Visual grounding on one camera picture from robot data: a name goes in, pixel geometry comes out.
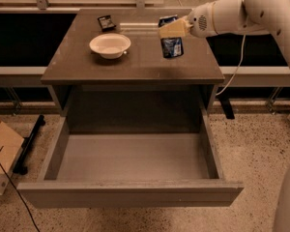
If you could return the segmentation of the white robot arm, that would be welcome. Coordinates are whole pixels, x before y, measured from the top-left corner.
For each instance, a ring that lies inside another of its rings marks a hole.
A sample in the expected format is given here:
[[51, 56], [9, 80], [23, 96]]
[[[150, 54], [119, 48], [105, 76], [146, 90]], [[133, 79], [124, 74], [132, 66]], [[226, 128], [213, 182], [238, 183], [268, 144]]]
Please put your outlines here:
[[[273, 36], [290, 69], [290, 0], [217, 0], [162, 26], [159, 36], [206, 38], [256, 31]], [[290, 232], [290, 165], [280, 188], [273, 231]]]

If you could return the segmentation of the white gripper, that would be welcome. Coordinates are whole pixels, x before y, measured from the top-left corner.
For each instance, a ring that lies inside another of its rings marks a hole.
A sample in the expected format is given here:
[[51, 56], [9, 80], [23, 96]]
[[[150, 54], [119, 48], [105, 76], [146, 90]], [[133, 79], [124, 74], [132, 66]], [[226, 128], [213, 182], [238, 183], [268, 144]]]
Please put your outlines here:
[[194, 37], [207, 38], [217, 34], [213, 21], [213, 4], [206, 3], [194, 8], [188, 16], [165, 16], [159, 19], [159, 37], [181, 38], [190, 33]]

